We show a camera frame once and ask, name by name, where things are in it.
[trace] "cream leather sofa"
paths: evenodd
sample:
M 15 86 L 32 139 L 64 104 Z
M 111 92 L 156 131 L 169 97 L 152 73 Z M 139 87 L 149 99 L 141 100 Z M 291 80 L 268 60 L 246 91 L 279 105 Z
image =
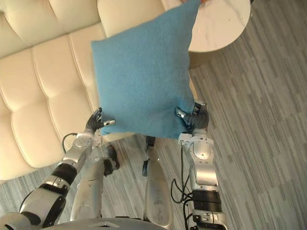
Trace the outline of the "cream leather sofa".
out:
M 0 0 L 0 181 L 58 162 L 63 136 L 99 107 L 91 41 L 164 11 L 160 0 Z

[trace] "blue pillow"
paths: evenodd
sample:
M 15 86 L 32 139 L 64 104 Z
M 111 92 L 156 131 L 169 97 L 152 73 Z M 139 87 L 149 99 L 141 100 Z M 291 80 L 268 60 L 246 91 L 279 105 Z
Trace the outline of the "blue pillow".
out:
M 116 124 L 103 134 L 141 133 L 178 138 L 186 127 L 178 106 L 192 112 L 188 48 L 200 0 L 111 38 L 92 42 L 100 105 Z

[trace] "gray wood-look floor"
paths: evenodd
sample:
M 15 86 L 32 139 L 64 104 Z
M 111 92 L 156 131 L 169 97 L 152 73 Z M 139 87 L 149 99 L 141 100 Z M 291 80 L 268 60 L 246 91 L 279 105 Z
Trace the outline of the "gray wood-look floor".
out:
M 307 1 L 256 0 L 241 37 L 190 74 L 211 114 L 209 133 L 229 229 L 306 229 Z M 144 136 L 114 146 L 122 168 L 105 179 L 104 216 L 142 217 Z M 169 182 L 179 179 L 176 140 L 158 139 L 155 147 Z M 0 185 L 0 216 L 18 211 L 53 168 Z M 69 220 L 76 185 L 61 222 Z M 177 230 L 183 229 L 181 210 L 174 204 Z

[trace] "black cable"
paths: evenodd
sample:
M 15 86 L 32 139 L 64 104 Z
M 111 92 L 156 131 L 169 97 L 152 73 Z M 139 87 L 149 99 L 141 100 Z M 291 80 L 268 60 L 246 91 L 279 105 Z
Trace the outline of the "black cable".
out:
M 193 213 L 190 213 L 190 214 L 187 216 L 187 225 L 188 225 L 188 228 L 189 228 L 189 225 L 190 225 L 189 219 L 190 219 L 191 216 L 193 216 Z
M 192 199 L 187 199 L 187 200 L 183 203 L 183 217 L 184 217 L 184 226 L 185 226 L 186 230 L 189 230 L 189 227 L 188 227 L 188 219 L 187 219 L 187 215 L 186 215 L 186 204 L 187 204 L 189 201 L 192 201 Z
M 183 148 L 181 147 L 181 189 L 179 188 L 176 179 L 174 178 L 172 183 L 171 183 L 171 197 L 172 200 L 176 203 L 176 204 L 180 204 L 182 201 L 186 200 L 188 197 L 192 198 L 190 195 L 186 194 L 184 191 L 187 187 L 189 181 L 189 176 L 187 177 L 185 183 L 183 182 Z M 174 199 L 174 195 L 173 195 L 173 186 L 177 187 L 177 189 L 181 192 L 181 199 L 179 201 Z
M 62 139 L 62 149 L 63 149 L 63 151 L 64 151 L 65 154 L 66 154 L 66 149 L 65 149 L 65 146 L 64 146 L 64 141 L 65 141 L 65 139 L 66 139 L 68 136 L 70 136 L 70 135 L 76 136 L 77 133 L 69 133 L 69 134 L 66 134 L 66 135 L 63 137 L 63 139 Z
M 177 203 L 177 204 L 181 204 L 183 202 L 183 217 L 184 217 L 184 224 L 185 224 L 185 229 L 188 230 L 189 225 L 188 225 L 188 219 L 193 216 L 193 214 L 189 214 L 188 217 L 186 215 L 186 210 L 185 210 L 185 206 L 189 201 L 193 200 L 193 195 L 192 193 L 189 191 L 189 188 L 187 188 L 188 185 L 188 181 L 189 181 L 189 175 L 187 176 L 187 179 L 185 182 L 183 182 L 183 148 L 181 147 L 181 188 L 179 188 L 176 179 L 174 178 L 172 183 L 171 183 L 171 197 L 172 200 Z M 173 187 L 174 184 L 176 186 L 176 188 L 181 192 L 181 198 L 179 201 L 174 199 L 173 196 Z

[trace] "round white side table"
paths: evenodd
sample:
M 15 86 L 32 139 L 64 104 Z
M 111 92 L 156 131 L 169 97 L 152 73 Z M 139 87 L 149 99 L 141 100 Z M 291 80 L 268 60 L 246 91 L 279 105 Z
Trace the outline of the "round white side table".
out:
M 186 0 L 161 0 L 169 10 Z M 245 29 L 250 0 L 207 0 L 199 8 L 189 47 L 190 67 L 203 63 L 215 51 L 231 44 Z

